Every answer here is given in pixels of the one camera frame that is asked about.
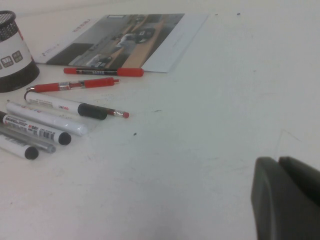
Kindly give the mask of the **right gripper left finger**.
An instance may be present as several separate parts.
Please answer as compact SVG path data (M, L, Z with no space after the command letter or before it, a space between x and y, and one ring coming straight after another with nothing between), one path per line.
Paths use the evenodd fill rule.
M320 195L305 195L279 160L256 160L251 204L259 240L320 238Z

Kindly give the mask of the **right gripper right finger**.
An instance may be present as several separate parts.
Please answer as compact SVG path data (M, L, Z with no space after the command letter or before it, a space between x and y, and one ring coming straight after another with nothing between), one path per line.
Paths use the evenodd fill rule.
M278 163L305 195L320 194L318 170L289 156L280 157Z

